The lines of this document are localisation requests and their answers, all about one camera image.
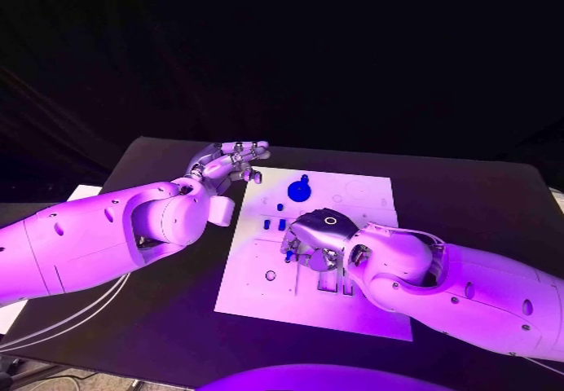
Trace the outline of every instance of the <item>blue knob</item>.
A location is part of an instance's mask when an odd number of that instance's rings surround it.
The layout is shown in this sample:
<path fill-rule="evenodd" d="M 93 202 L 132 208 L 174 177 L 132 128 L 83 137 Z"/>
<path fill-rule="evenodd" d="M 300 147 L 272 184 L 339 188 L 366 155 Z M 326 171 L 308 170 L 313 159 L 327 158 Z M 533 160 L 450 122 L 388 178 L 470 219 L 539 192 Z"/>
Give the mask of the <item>blue knob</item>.
<path fill-rule="evenodd" d="M 288 186 L 288 197 L 294 202 L 302 202 L 311 195 L 311 187 L 307 182 L 307 175 L 301 175 L 300 181 L 292 182 Z"/>

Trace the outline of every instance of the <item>floor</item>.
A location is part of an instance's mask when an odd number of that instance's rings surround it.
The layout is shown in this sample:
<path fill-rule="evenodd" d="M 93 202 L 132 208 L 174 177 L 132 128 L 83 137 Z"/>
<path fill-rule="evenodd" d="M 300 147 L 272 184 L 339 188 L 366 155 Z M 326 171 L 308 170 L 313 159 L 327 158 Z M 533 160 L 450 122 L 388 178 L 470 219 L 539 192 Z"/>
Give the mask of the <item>floor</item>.
<path fill-rule="evenodd" d="M 38 362 L 28 361 L 20 367 L 17 368 L 17 373 L 21 373 L 23 371 L 30 371 L 31 369 L 36 369 L 41 367 L 44 364 Z M 63 376 L 63 375 L 73 375 L 77 377 L 86 377 L 93 372 L 82 371 L 79 369 L 67 369 L 66 371 L 57 373 L 54 376 Z M 101 391 L 101 390 L 111 390 L 111 391 L 126 391 L 129 389 L 129 386 L 132 384 L 132 379 L 126 379 L 124 377 L 111 376 L 98 373 L 93 377 L 85 380 L 76 380 L 79 384 L 79 391 Z M 50 380 L 44 384 L 41 384 L 38 381 L 30 385 L 26 385 L 26 387 L 21 387 L 17 389 L 18 391 L 76 391 L 73 382 L 67 379 L 56 379 Z M 142 387 L 138 389 L 139 391 L 178 391 L 181 389 L 176 387 L 167 387 L 161 384 L 151 384 L 145 383 Z"/>

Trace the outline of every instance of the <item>robotic hand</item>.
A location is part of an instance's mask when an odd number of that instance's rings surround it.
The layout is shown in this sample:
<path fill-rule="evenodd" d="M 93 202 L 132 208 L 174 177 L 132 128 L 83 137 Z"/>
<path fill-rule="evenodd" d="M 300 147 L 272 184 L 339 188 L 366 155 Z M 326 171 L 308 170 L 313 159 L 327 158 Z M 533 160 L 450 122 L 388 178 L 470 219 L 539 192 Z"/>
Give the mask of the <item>robotic hand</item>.
<path fill-rule="evenodd" d="M 269 157 L 268 143 L 214 143 L 187 174 L 43 209 L 0 230 L 0 306 L 90 288 L 177 253 L 206 222 L 227 226 L 232 181 L 261 173 L 249 161 Z"/>
<path fill-rule="evenodd" d="M 281 253 L 318 272 L 341 264 L 377 308 L 480 348 L 564 361 L 564 280 L 507 257 L 372 222 L 359 229 L 330 209 L 291 223 Z"/>

